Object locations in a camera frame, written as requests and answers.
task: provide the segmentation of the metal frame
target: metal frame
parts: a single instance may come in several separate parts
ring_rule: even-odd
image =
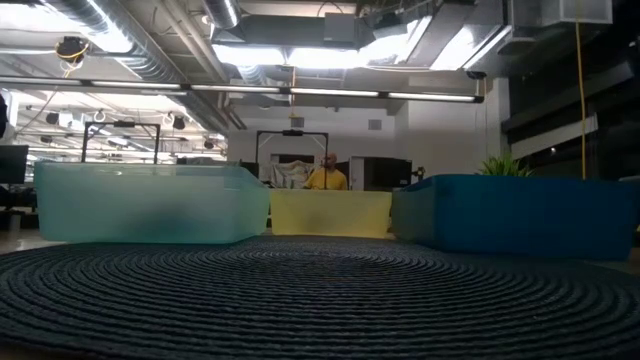
[[[258,162],[258,154],[260,153],[260,135],[262,134],[280,134],[282,136],[313,136],[320,135],[324,136],[324,159],[327,161],[327,156],[329,156],[329,133],[323,132],[304,132],[298,130],[282,130],[282,131],[271,131],[271,130],[258,130],[256,132],[256,164]],[[327,190],[327,172],[324,172],[324,189]]]
[[[82,137],[82,157],[80,159],[80,162],[86,162],[87,160],[87,145],[89,143],[89,140],[91,138],[93,138],[93,134],[91,134],[91,137],[89,137],[89,128],[97,125],[97,126],[102,126],[104,128],[104,126],[106,125],[113,125],[113,127],[136,127],[136,125],[140,125],[142,127],[153,127],[156,128],[156,141],[155,141],[155,149],[153,152],[153,163],[154,164],[158,164],[158,150],[160,149],[160,124],[149,124],[149,123],[133,123],[133,122],[129,122],[129,121],[111,121],[111,122],[96,122],[96,121],[89,121],[84,123],[84,135]]]

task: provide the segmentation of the computer monitor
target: computer monitor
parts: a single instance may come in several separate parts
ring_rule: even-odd
[[[27,145],[0,145],[0,184],[24,184]]]
[[[411,184],[411,161],[393,158],[365,158],[365,190],[401,188]]]

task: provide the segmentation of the person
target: person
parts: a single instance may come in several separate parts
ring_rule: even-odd
[[[7,104],[0,94],[0,145],[11,145],[15,130],[7,117]]]
[[[331,153],[327,155],[322,169],[316,170],[309,176],[304,185],[305,189],[324,190],[325,173],[327,174],[327,190],[347,190],[347,177],[336,169],[338,157]]]

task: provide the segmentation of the yellow plastic bin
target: yellow plastic bin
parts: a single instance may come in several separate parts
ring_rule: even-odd
[[[376,191],[271,190],[275,235],[384,238],[391,193]]]

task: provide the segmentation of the blue plastic bin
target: blue plastic bin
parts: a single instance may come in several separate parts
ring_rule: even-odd
[[[35,185],[52,241],[230,243],[264,232],[269,211],[241,167],[39,162]]]
[[[634,194],[615,182],[440,175],[393,194],[392,229],[444,251],[625,260]]]

